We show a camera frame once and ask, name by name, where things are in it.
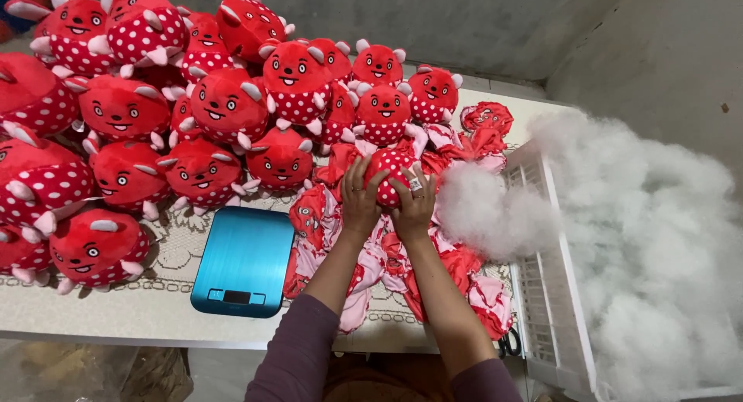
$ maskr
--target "person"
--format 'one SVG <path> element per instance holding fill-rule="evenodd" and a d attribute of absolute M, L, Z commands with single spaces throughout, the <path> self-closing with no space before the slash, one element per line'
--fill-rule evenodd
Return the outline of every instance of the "person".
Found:
<path fill-rule="evenodd" d="M 341 180 L 343 228 L 330 253 L 304 291 L 292 302 L 276 329 L 245 401 L 321 401 L 339 316 L 358 255 L 377 224 L 382 208 L 377 188 L 389 170 L 364 186 L 370 158 L 357 158 Z M 430 237 L 436 176 L 427 180 L 420 166 L 402 170 L 418 179 L 415 192 L 389 178 L 401 207 L 391 211 L 395 232 L 407 250 L 423 307 L 458 402 L 516 402 L 519 392 L 498 359 L 488 332 L 452 281 Z"/>

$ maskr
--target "concrete wall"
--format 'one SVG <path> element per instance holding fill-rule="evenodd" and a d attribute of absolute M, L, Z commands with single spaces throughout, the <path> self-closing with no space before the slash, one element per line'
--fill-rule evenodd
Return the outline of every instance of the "concrete wall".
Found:
<path fill-rule="evenodd" d="M 743 185 L 740 0 L 620 0 L 600 23 L 548 80 L 549 98 L 711 154 Z"/>
<path fill-rule="evenodd" d="M 297 36 L 402 47 L 416 62 L 516 80 L 548 77 L 616 0 L 264 0 Z M 172 0 L 214 12 L 217 0 Z"/>

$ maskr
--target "woman's left hand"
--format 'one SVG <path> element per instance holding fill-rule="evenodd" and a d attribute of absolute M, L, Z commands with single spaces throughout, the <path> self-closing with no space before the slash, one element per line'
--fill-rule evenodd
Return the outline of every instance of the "woman's left hand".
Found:
<path fill-rule="evenodd" d="M 389 174 L 389 170 L 376 173 L 369 180 L 366 189 L 363 188 L 366 168 L 371 160 L 371 156 L 363 160 L 357 157 L 340 182 L 343 197 L 343 231 L 358 234 L 364 241 L 382 216 L 382 207 L 377 204 L 377 189 Z"/>

